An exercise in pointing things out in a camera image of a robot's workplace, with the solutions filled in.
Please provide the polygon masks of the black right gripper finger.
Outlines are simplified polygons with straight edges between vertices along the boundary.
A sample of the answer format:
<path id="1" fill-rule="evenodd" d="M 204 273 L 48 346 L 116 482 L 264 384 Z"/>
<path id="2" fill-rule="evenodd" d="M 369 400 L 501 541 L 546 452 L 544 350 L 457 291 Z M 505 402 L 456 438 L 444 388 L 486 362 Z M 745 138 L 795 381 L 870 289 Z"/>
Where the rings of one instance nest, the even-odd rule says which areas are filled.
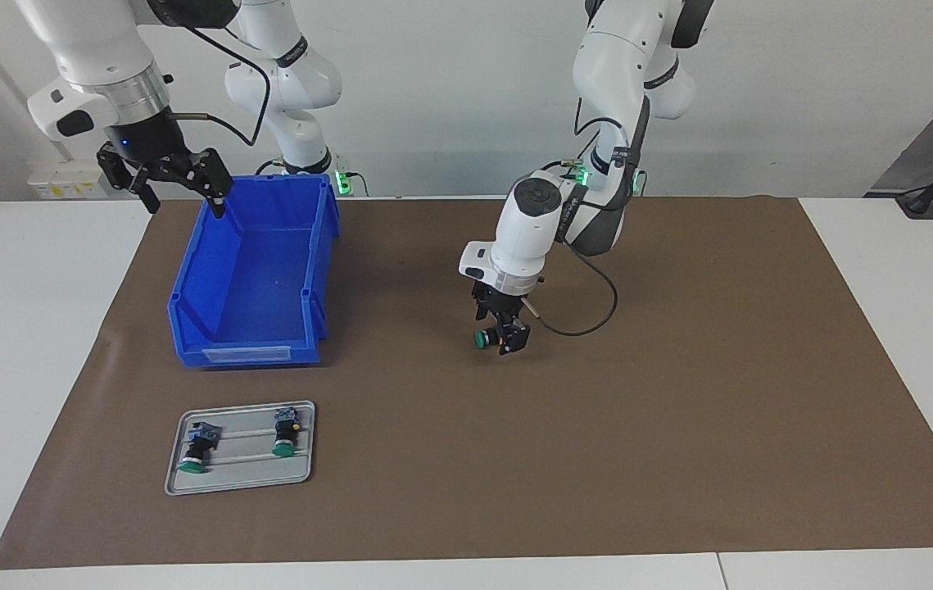
<path id="1" fill-rule="evenodd" d="M 147 166 L 130 166 L 114 146 L 101 146 L 98 149 L 97 164 L 114 190 L 135 195 L 152 216 L 158 213 L 161 202 L 154 189 L 149 186 Z"/>
<path id="2" fill-rule="evenodd" d="M 222 218 L 226 199 L 233 187 L 233 176 L 215 149 L 199 152 L 173 152 L 167 157 L 171 182 L 181 184 L 204 198 L 212 216 Z"/>

